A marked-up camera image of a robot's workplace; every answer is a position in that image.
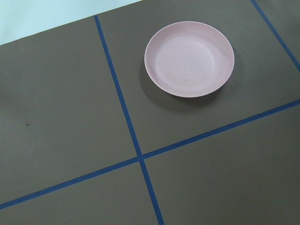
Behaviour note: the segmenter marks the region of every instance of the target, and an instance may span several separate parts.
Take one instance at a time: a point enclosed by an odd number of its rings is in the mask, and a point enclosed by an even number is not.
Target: blue line
[[[108,47],[107,47],[107,44],[106,44],[106,41],[105,41],[105,37],[104,37],[103,31],[102,31],[100,22],[99,22],[99,18],[98,18],[97,15],[95,15],[94,19],[95,19],[95,23],[96,23],[96,26],[97,26],[97,29],[98,29],[100,40],[101,40],[101,43],[102,43],[102,46],[103,46],[103,50],[104,50],[104,53],[105,53],[105,56],[106,56],[106,60],[107,60],[109,69],[110,69],[111,74],[112,74],[112,79],[113,79],[114,85],[116,87],[116,91],[117,91],[117,94],[118,94],[118,97],[119,97],[119,100],[120,100],[120,103],[121,103],[121,106],[122,106],[122,110],[123,110],[123,113],[124,113],[124,116],[125,116],[125,119],[126,119],[126,123],[127,123],[128,129],[129,129],[130,135],[131,135],[131,139],[132,139],[132,142],[133,142],[134,147],[135,147],[136,155],[137,155],[137,158],[140,162],[142,173],[143,173],[143,176],[144,176],[144,179],[145,179],[145,182],[146,182],[146,186],[147,186],[147,189],[148,189],[148,192],[149,192],[149,195],[150,195],[150,199],[152,201],[152,205],[153,205],[156,217],[157,217],[158,224],[159,225],[164,225],[164,220],[163,220],[161,211],[159,209],[159,205],[158,205],[155,193],[154,193],[154,189],[153,189],[153,186],[152,186],[149,174],[148,174],[146,164],[145,164],[144,159],[143,159],[142,151],[141,151],[140,145],[138,143],[138,140],[137,140],[137,137],[136,137],[136,134],[135,134],[135,130],[133,128],[133,124],[131,122],[131,118],[129,116],[129,112],[128,112],[128,109],[127,109],[127,106],[126,106],[126,103],[125,103],[125,100],[124,100],[124,97],[123,97],[123,94],[122,94],[122,90],[121,90],[121,87],[120,87],[120,84],[119,84],[119,81],[118,81],[118,78],[117,78],[117,75],[116,75],[116,72],[115,72],[115,69],[114,69],[114,66],[113,66],[113,61],[112,61],[111,56],[110,56],[109,51],[108,51]]]
[[[74,178],[72,180],[68,180],[68,181],[65,181],[63,183],[60,183],[60,184],[57,184],[57,185],[54,185],[54,186],[51,186],[51,187],[39,190],[39,191],[31,193],[29,195],[25,195],[25,196],[13,199],[13,200],[11,200],[9,202],[5,202],[5,203],[0,204],[0,210],[2,210],[4,208],[7,208],[7,207],[10,207],[10,206],[13,206],[13,205],[16,205],[16,204],[19,204],[19,203],[22,203],[22,202],[25,202],[25,201],[28,201],[28,200],[36,198],[36,197],[39,197],[41,195],[45,195],[45,194],[48,194],[50,192],[57,191],[59,189],[71,186],[73,184],[77,184],[79,182],[82,182],[82,181],[85,181],[85,180],[97,177],[97,176],[102,175],[104,173],[108,173],[110,171],[122,168],[124,166],[130,165],[130,164],[133,164],[133,163],[136,163],[136,162],[138,162],[138,158],[137,157],[131,158],[131,159],[128,159],[126,161],[123,161],[123,162],[120,162],[120,163],[108,166],[106,168],[103,168],[103,169],[100,169],[100,170],[88,173],[88,174],[83,175],[81,177],[77,177],[77,178]]]
[[[256,10],[258,11],[258,13],[262,16],[262,18],[264,19],[264,21],[267,23],[268,27],[271,29],[271,31],[273,32],[273,34],[276,36],[277,40],[280,42],[280,44],[282,45],[282,47],[284,48],[284,50],[286,51],[286,53],[288,54],[288,56],[290,57],[290,59],[293,61],[293,63],[295,64],[296,68],[298,69],[298,71],[300,72],[300,64],[299,64],[299,62],[296,60],[296,58],[294,57],[294,55],[292,54],[292,52],[290,51],[290,49],[287,47],[287,45],[285,44],[285,42],[283,41],[283,39],[281,38],[281,36],[278,34],[278,32],[276,31],[276,29],[274,28],[274,26],[271,24],[270,20],[267,18],[267,16],[263,12],[263,10],[259,7],[259,5],[257,4],[257,2],[255,0],[251,0],[251,2],[254,5],[254,7],[256,8]]]
[[[144,159],[146,159],[146,158],[150,158],[152,156],[156,156],[158,154],[161,154],[161,153],[173,150],[175,148],[181,147],[181,146],[186,145],[186,144],[190,144],[190,143],[199,141],[199,140],[204,139],[204,138],[209,137],[209,136],[213,136],[213,135],[219,134],[219,133],[221,133],[223,131],[227,131],[227,130],[230,130],[232,128],[239,127],[239,126],[244,125],[246,123],[250,123],[250,122],[252,122],[254,120],[261,119],[263,117],[272,115],[274,113],[286,110],[288,108],[291,108],[291,107],[294,107],[294,106],[297,106],[297,105],[300,105],[300,99],[298,99],[296,101],[293,101],[293,102],[290,102],[290,103],[288,103],[286,105],[282,105],[282,106],[276,107],[274,109],[265,111],[263,113],[260,113],[260,114],[254,115],[254,116],[250,116],[250,117],[245,118],[243,120],[239,120],[237,122],[225,125],[223,127],[219,127],[217,129],[205,132],[203,134],[200,134],[200,135],[197,135],[197,136],[194,136],[194,137],[190,137],[190,138],[182,140],[180,142],[177,142],[177,143],[174,143],[174,144],[170,144],[170,145],[162,147],[160,149],[148,152],[148,153],[144,154],[143,157],[144,157]]]

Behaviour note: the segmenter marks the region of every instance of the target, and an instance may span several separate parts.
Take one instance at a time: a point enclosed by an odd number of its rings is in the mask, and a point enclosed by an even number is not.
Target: gray table surface
[[[94,17],[1,45],[0,224],[300,224],[299,11],[143,0],[97,16],[107,52]],[[149,39],[178,21],[233,46],[212,94],[172,96],[145,71]]]

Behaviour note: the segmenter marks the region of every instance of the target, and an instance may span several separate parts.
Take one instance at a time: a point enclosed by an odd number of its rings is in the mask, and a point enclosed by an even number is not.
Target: pink bowl
[[[199,97],[219,89],[234,66],[233,49],[217,29],[201,22],[177,22],[158,31],[145,51],[145,67],[162,90]]]

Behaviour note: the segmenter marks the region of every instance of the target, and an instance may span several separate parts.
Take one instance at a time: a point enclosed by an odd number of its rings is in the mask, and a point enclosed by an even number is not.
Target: grid square
[[[250,1],[143,0],[100,14],[99,19],[143,153],[300,97],[299,72]],[[148,41],[178,21],[209,24],[233,46],[232,76],[210,95],[169,95],[145,71]]]
[[[165,224],[298,225],[300,106],[146,159]]]
[[[136,156],[92,17],[0,52],[0,203]]]
[[[300,62],[300,1],[256,1],[277,32],[283,38],[296,60]]]
[[[0,211],[3,225],[153,225],[138,163]]]

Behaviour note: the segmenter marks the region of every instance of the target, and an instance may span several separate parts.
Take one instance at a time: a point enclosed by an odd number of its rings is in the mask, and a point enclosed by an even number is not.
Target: light blue background
[[[0,45],[139,0],[0,0]]]

